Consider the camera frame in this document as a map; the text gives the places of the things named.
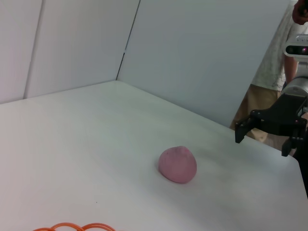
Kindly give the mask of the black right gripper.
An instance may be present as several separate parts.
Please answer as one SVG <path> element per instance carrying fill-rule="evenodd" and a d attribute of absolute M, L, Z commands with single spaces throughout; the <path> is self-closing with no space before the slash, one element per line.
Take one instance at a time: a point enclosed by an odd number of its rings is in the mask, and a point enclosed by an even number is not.
<path fill-rule="evenodd" d="M 304 157 L 304 136 L 307 120 L 302 118 L 307 98 L 281 95 L 268 109 L 253 110 L 249 116 L 235 123 L 235 142 L 240 143 L 254 128 L 269 134 L 288 136 L 282 145 L 282 156 L 295 149 L 293 157 Z"/>

